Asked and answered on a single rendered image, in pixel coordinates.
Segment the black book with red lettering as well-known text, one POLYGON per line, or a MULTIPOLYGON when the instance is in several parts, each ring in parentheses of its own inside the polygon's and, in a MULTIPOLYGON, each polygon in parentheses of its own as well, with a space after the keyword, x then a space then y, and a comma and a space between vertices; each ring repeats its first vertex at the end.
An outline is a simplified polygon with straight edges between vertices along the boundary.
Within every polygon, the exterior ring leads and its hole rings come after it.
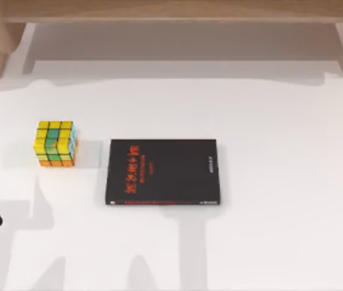
POLYGON ((113 139, 107 205, 219 205, 215 139, 113 139))

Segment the wooden shelf unit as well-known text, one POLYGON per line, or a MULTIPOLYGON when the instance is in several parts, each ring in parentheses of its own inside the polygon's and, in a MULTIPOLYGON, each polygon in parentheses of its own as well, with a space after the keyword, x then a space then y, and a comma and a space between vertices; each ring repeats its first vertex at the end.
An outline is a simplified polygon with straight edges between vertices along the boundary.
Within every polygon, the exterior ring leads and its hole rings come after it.
POLYGON ((328 61, 343 0, 0 0, 0 91, 199 76, 201 62, 328 61))

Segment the multicoloured puzzle cube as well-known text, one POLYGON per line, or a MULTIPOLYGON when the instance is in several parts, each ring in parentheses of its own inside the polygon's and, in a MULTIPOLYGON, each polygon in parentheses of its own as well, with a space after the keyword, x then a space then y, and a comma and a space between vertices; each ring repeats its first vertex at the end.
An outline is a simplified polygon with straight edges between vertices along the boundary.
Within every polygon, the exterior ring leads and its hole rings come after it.
POLYGON ((42 167, 74 167, 78 144, 73 121, 40 121, 33 149, 42 167))

